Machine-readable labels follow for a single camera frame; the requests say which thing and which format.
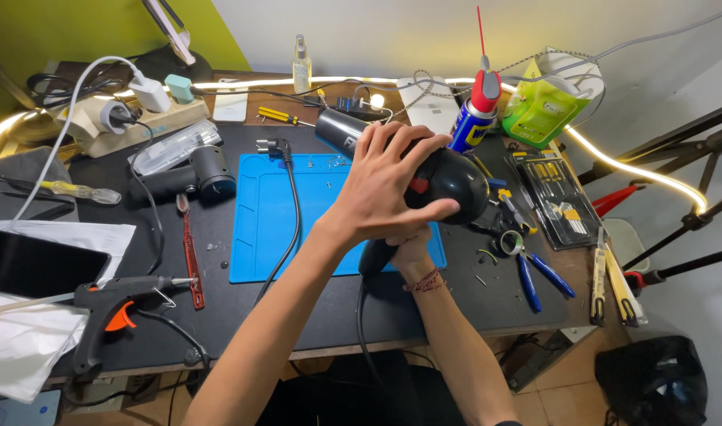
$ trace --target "orange trigger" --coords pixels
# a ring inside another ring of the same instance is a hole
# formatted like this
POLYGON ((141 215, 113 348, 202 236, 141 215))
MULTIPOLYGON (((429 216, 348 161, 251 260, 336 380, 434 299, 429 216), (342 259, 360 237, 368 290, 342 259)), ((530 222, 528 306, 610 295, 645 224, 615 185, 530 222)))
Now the orange trigger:
POLYGON ((121 307, 119 312, 114 315, 114 318, 111 318, 111 322, 109 325, 106 326, 106 331, 117 331, 121 330, 124 327, 127 327, 128 325, 132 328, 137 327, 132 321, 130 321, 129 317, 127 316, 127 306, 133 304, 134 302, 130 301, 125 303, 124 306, 121 307))

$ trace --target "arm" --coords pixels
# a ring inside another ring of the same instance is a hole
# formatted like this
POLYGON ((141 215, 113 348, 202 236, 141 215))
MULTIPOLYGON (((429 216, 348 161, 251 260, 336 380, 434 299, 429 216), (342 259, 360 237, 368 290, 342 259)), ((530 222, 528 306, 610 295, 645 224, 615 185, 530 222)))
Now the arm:
POLYGON ((415 210, 403 201, 416 168, 449 141, 421 126, 390 123, 366 129, 358 138, 353 166, 337 201, 316 221, 290 265, 237 330, 191 402, 185 426, 254 424, 345 253, 366 239, 411 232, 458 211, 454 200, 415 210), (410 142, 422 137, 427 139, 401 160, 410 142))
MULTIPOLYGON (((390 238, 402 244, 392 260, 408 284, 416 284, 434 270, 427 254, 431 230, 425 226, 408 238, 390 238)), ((442 283, 438 275, 437 284, 442 283)), ((493 426, 517 420, 513 397, 495 355, 461 314, 446 286, 413 292, 422 314, 429 346, 466 424, 493 426)))

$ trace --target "led strip light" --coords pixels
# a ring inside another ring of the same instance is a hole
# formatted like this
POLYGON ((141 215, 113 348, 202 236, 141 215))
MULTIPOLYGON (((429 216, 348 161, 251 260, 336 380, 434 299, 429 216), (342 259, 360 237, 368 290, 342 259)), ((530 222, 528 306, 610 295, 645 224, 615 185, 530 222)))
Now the led strip light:
MULTIPOLYGON (((342 80, 347 80, 349 78, 353 78, 356 80, 364 81, 364 82, 377 82, 377 83, 387 83, 387 84, 395 84, 397 82, 397 79, 394 78, 374 78, 374 77, 313 77, 311 79, 311 82, 320 82, 320 83, 326 83, 326 82, 338 82, 342 80)), ((457 84, 457 83, 473 83, 473 78, 449 78, 445 79, 445 82, 449 84, 457 84)), ((193 84, 197 89, 240 89, 243 87, 251 87, 251 86, 280 86, 280 85, 290 85, 293 84, 293 79, 286 78, 281 80, 252 80, 252 81, 235 81, 235 82, 198 82, 193 84)), ((502 83, 502 88, 506 90, 507 92, 514 93, 516 92, 516 88, 509 85, 502 83)), ((168 87, 164 86, 164 90, 168 92, 168 87)), ((131 90, 126 90, 124 92, 116 93, 116 97, 128 97, 133 96, 131 90)), ((101 96, 97 95, 95 96, 99 99, 114 99, 111 96, 101 96)), ((19 114, 15 114, 6 120, 2 121, 0 123, 0 135, 3 134, 9 127, 14 125, 20 118, 24 117, 23 120, 28 120, 29 118, 34 117, 33 112, 22 112, 19 114)), ((668 176, 664 176, 662 174, 653 173, 649 170, 643 170, 640 168, 632 167, 628 164, 621 163, 620 161, 616 161, 607 155, 603 154, 600 150, 595 148, 590 141, 588 141, 584 136, 582 136, 579 132, 577 132, 574 128, 572 128, 569 125, 566 125, 564 128, 566 132, 568 132, 569 135, 571 135, 572 138, 574 138, 575 141, 579 142, 587 151, 589 151, 591 154, 593 154, 598 159, 601 159, 603 162, 610 164, 611 166, 615 168, 619 168, 621 170, 628 171, 631 174, 636 174, 642 177, 646 177, 648 179, 655 180, 657 182, 663 183, 673 189, 676 189, 677 191, 682 192, 687 197, 691 198, 697 205, 697 214, 701 214, 707 210, 707 200, 705 199, 705 196, 702 195, 697 189, 690 187, 686 183, 680 182, 676 179, 673 179, 668 176)))

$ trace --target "black desk surface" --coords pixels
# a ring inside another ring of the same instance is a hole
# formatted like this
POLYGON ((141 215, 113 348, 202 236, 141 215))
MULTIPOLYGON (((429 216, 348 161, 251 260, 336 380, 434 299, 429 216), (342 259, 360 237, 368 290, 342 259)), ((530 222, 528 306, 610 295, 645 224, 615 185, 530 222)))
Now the black desk surface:
MULTIPOLYGON (((220 125, 219 133, 235 176, 240 155, 254 153, 256 140, 266 137, 289 139, 293 152, 334 152, 314 138, 312 129, 305 127, 220 125)), ((83 222, 137 226, 124 260, 116 272, 118 277, 144 275, 157 253, 156 224, 150 208, 135 205, 127 195, 130 178, 127 157, 137 147, 99 159, 76 161, 69 170, 74 183, 110 188, 125 195, 119 206, 101 206, 92 202, 82 202, 79 206, 83 222)), ((477 154, 494 176, 508 181, 508 188, 515 193, 514 200, 525 206, 515 177, 503 160, 506 152, 502 139, 498 136, 482 141, 477 154)), ((193 334, 214 358, 221 356, 245 316, 250 313, 261 288, 261 283, 230 284, 228 269, 221 267, 222 262, 230 261, 234 204, 234 198, 214 206, 191 200, 190 227, 203 276, 205 308, 198 312, 194 310, 189 290, 171 295, 177 303, 176 308, 159 306, 159 297, 143 303, 144 308, 163 312, 175 320, 193 334), (208 244, 219 248, 207 250, 208 244)), ((491 217, 490 212, 494 213, 488 211, 485 217, 491 217)), ((163 262, 155 273, 186 277, 182 219, 173 201, 159 206, 159 217, 166 233, 166 247, 163 262)), ((563 295, 534 267, 532 276, 543 305, 543 311, 536 315, 531 312, 524 298, 515 259, 500 259, 498 266, 493 266, 489 258, 483 264, 478 263, 481 255, 476 250, 486 248, 490 237, 443 224, 440 225, 440 232, 448 262, 442 276, 452 288, 451 294, 461 311, 478 331, 559 324, 567 319, 567 302, 563 295), (475 275, 484 279, 487 287, 475 275)), ((527 237, 527 249, 545 256, 542 238, 542 232, 527 237)), ((329 281, 295 350, 358 344, 356 302, 360 283, 360 276, 357 275, 333 277, 329 281)), ((402 283, 397 273, 382 274, 370 280, 364 312, 364 331, 368 343, 424 337, 421 317, 411 295, 401 290, 402 283)), ((185 350, 190 344, 182 336, 158 321, 137 314, 131 315, 131 319, 138 325, 137 328, 106 334, 101 352, 102 372, 180 364, 183 361, 185 350)), ((53 368, 51 375, 71 375, 71 362, 71 354, 65 355, 53 368)))

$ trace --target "white wall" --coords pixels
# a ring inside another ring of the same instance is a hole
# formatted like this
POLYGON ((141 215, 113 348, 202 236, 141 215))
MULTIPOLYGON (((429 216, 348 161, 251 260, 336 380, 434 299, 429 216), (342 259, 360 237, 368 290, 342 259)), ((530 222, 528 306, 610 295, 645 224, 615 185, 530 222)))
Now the white wall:
MULTIPOLYGON (((685 85, 681 90, 650 108, 638 121, 622 126, 618 141, 601 144, 601 149, 621 153, 653 137, 673 130, 688 121, 722 106, 722 61, 685 85)), ((703 133, 703 139, 721 129, 703 133)), ((590 130, 588 136, 596 142, 605 140, 601 132, 590 130)), ((567 142, 574 154, 577 171, 589 168, 591 159, 567 142)), ((697 186, 705 160, 673 174, 674 177, 697 186)), ((624 187, 631 176, 616 173, 585 187, 590 198, 624 187)), ((708 204, 722 198, 722 156, 707 191, 708 204)), ((679 220, 689 210, 689 204, 667 189, 650 185, 636 192, 608 217, 628 220, 640 235, 645 247, 651 247, 678 229, 679 220)), ((669 266, 722 250, 722 213, 713 223, 690 232, 651 257, 651 267, 669 266)), ((683 334, 695 341, 707 375, 709 390, 707 424, 722 426, 722 262, 693 272, 668 278, 666 283, 645 289, 640 297, 650 324, 639 330, 631 329, 635 340, 662 334, 683 334)))
MULTIPOLYGON (((589 54, 672 30, 722 10, 722 0, 213 0, 253 71, 290 72, 295 35, 306 36, 314 73, 410 77, 423 68, 472 77, 481 48, 500 69, 546 45, 589 54)), ((601 61, 609 92, 600 127, 675 92, 722 58, 722 18, 687 34, 633 45, 601 61)), ((523 65, 512 70, 523 73, 523 65)), ((515 75, 505 72, 503 75, 515 75)))

